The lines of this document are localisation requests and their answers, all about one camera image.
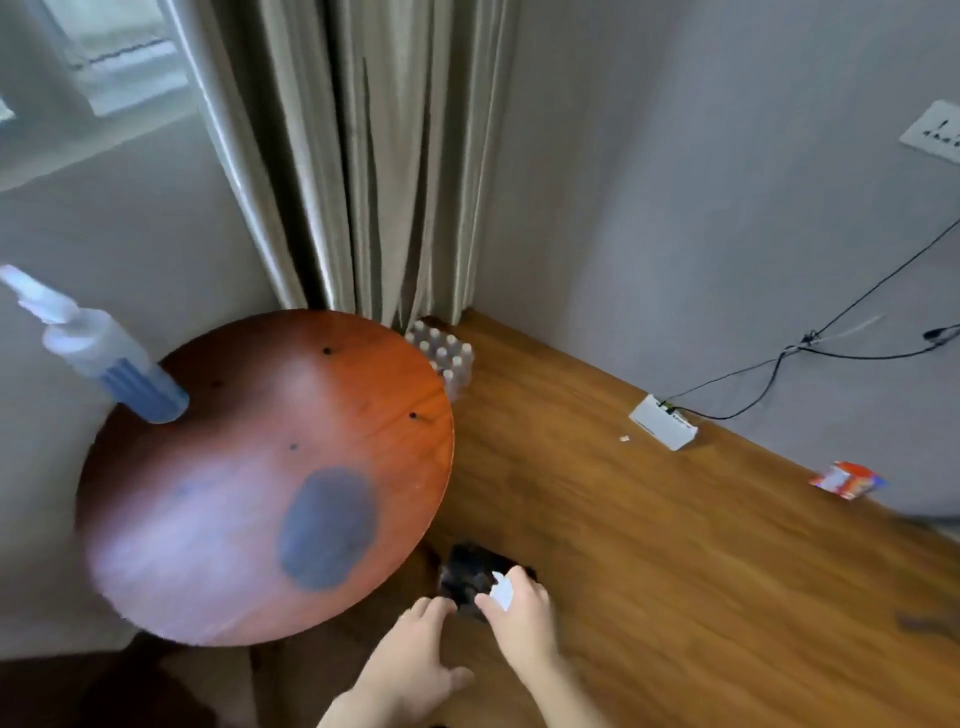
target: round wooden table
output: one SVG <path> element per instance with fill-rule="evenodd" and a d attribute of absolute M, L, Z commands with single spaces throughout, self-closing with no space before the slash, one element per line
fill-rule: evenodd
<path fill-rule="evenodd" d="M 439 378 L 402 336 L 331 311 L 217 328 L 163 367 L 190 406 L 117 406 L 77 493 L 98 591 L 188 644 L 262 643 L 343 612 L 406 559 L 453 459 Z"/>

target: floor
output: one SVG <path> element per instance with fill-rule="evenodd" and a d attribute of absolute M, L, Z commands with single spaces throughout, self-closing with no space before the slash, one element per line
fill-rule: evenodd
<path fill-rule="evenodd" d="M 534 566 L 615 725 L 960 724 L 960 629 L 896 620 L 956 613 L 960 546 L 820 492 L 715 425 L 670 452 L 627 420 L 635 387 L 480 315 L 458 333 L 477 362 L 426 542 L 472 539 Z M 264 650 L 283 722 L 316 725 L 431 580 L 415 554 L 361 604 Z M 541 725 L 485 625 L 451 619 L 444 657 L 478 682 L 431 724 Z"/>

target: electrical outlet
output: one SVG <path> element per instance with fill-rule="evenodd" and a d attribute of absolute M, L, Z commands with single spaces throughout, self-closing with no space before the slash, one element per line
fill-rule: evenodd
<path fill-rule="evenodd" d="M 900 141 L 960 164 L 960 107 L 947 101 L 934 101 L 903 133 Z"/>

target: spray bottle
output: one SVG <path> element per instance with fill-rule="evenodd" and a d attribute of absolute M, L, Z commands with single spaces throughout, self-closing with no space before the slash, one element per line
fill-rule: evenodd
<path fill-rule="evenodd" d="M 99 381 L 113 398 L 148 423 L 173 422 L 190 398 L 108 313 L 75 301 L 12 265 L 0 280 L 16 291 L 20 305 L 47 325 L 43 347 L 83 376 Z"/>

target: white wall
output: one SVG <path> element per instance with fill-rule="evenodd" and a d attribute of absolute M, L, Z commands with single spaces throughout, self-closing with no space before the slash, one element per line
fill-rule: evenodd
<path fill-rule="evenodd" d="M 953 0 L 524 0 L 476 307 L 661 396 L 776 355 L 960 216 L 960 167 L 897 142 L 960 102 L 958 29 Z M 960 232 L 836 330 L 879 312 L 835 349 L 960 323 Z M 727 426 L 960 513 L 960 340 L 795 356 Z"/>
<path fill-rule="evenodd" d="M 0 261 L 110 311 L 151 353 L 276 299 L 196 115 L 0 193 Z M 110 408 L 0 290 L 0 659 L 110 649 L 132 629 L 72 538 L 86 449 Z"/>

